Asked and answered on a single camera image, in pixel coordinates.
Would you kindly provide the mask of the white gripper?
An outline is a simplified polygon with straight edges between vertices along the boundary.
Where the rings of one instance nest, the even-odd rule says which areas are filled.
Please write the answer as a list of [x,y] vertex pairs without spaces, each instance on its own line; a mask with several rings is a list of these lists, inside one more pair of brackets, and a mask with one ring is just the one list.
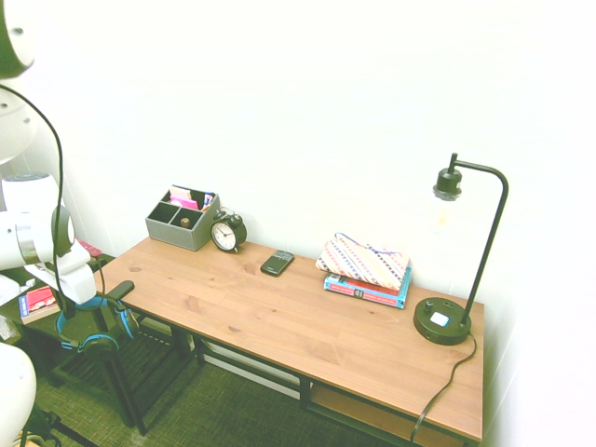
[[61,310],[66,319],[76,314],[76,304],[82,305],[96,295],[95,279],[88,265],[88,253],[67,253],[57,258],[58,273],[41,263],[28,264],[25,270],[58,291]]

